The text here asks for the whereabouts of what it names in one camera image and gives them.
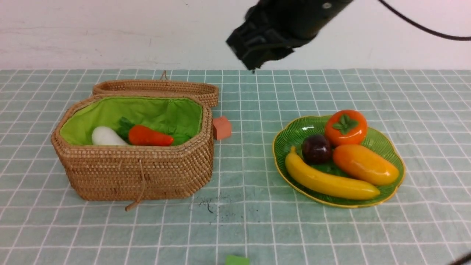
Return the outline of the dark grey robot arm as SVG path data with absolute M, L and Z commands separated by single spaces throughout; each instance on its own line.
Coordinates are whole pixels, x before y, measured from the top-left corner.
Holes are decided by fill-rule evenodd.
M 466 265 L 471 262 L 471 252 L 459 257 L 458 259 L 449 263 L 449 265 Z

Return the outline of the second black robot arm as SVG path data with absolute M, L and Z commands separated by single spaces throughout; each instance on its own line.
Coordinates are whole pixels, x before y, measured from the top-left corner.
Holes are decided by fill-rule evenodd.
M 350 0 L 259 0 L 226 40 L 248 70 L 284 59 L 310 43 Z

